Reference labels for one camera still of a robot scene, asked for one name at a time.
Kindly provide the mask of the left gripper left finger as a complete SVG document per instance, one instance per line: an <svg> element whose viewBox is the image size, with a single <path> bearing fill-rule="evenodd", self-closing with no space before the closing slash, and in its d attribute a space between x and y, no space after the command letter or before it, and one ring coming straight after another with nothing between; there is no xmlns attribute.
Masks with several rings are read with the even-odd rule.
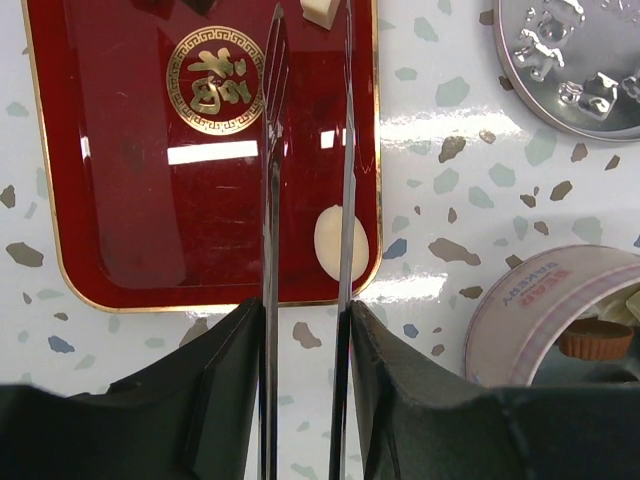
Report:
<svg viewBox="0 0 640 480"><path fill-rule="evenodd" d="M262 322L248 299L104 394L2 386L2 478L243 478Z"/></svg>

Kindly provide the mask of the round silver tin lid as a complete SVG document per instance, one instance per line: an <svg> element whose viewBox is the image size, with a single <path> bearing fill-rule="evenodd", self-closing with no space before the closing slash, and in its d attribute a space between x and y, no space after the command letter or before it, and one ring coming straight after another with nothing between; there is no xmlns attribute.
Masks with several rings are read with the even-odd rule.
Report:
<svg viewBox="0 0 640 480"><path fill-rule="evenodd" d="M508 79L542 120L594 140L638 140L638 2L497 1L494 33Z"/></svg>

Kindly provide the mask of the dark brown chocolate piece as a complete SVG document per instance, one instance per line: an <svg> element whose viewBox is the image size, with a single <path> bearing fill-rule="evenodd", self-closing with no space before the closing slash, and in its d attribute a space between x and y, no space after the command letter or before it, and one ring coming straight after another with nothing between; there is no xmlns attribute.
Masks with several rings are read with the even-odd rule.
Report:
<svg viewBox="0 0 640 480"><path fill-rule="evenodd" d="M567 357L586 361L623 358L630 348L631 327L599 320L597 317L572 322L559 337L559 350Z"/></svg>

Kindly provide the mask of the cream rectangular chocolate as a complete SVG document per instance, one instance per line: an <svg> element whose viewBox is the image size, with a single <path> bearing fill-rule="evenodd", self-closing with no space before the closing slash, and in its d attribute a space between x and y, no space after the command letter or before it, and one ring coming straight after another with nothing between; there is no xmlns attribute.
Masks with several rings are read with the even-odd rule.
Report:
<svg viewBox="0 0 640 480"><path fill-rule="evenodd" d="M303 18L325 30L332 28L340 0L301 0Z"/></svg>

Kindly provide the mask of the metal serving tongs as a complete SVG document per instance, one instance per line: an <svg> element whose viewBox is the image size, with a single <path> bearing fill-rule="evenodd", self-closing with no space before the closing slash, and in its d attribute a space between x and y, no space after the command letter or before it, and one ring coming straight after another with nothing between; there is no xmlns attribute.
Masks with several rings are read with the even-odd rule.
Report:
<svg viewBox="0 0 640 480"><path fill-rule="evenodd" d="M346 3L345 35L345 152L343 205L340 233L339 298L335 347L334 384L328 477L345 477L345 432L351 333L350 303L353 292L353 244L355 226L355 121L353 95L353 15ZM260 372L260 475L277 477L278 437L278 307L281 163L285 155L283 115L288 85L289 42L284 11L274 8L262 72L263 97L263 241L262 302L264 337Z"/></svg>

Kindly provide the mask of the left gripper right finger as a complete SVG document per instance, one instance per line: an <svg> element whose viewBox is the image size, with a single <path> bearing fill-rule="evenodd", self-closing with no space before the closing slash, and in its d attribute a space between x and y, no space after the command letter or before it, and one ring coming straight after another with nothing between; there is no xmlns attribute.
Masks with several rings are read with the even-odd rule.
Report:
<svg viewBox="0 0 640 480"><path fill-rule="evenodd" d="M635 479L635 386L485 388L353 302L351 358L368 479Z"/></svg>

